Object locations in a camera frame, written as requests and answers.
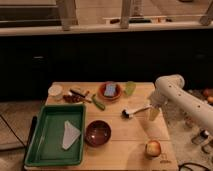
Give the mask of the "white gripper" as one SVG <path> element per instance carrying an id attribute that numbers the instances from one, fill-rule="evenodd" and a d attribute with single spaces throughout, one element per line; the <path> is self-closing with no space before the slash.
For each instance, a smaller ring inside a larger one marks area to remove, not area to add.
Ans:
<path id="1" fill-rule="evenodd" d="M 167 101 L 167 98 L 158 90 L 155 89 L 149 96 L 150 104 L 153 106 L 149 110 L 149 120 L 154 121 L 160 109 Z"/>

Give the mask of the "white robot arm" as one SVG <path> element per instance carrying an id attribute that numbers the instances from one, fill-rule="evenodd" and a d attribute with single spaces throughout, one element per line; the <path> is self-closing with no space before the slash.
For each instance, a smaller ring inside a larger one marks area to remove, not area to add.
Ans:
<path id="1" fill-rule="evenodd" d="M 185 80 L 179 74 L 158 77 L 149 96 L 151 105 L 160 108 L 171 100 L 213 135 L 213 107 L 184 91 L 184 85 Z"/>

